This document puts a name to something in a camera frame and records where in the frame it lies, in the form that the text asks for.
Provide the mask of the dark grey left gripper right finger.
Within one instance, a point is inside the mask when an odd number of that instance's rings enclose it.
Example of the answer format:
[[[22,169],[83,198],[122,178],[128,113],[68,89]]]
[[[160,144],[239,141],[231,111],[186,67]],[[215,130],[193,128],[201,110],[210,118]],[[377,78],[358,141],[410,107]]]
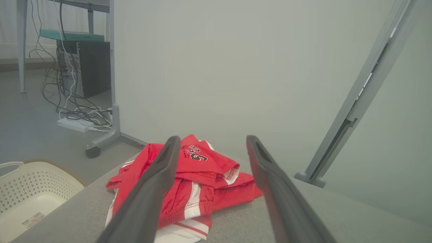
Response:
[[[335,243],[312,207],[258,137],[246,137],[253,178],[264,194],[278,243]]]

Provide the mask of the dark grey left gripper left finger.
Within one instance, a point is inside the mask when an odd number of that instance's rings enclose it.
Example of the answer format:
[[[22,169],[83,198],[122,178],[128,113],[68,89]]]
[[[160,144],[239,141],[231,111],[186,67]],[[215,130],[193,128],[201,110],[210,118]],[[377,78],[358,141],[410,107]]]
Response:
[[[153,243],[164,195],[174,183],[181,140],[170,137],[128,194],[98,243]]]

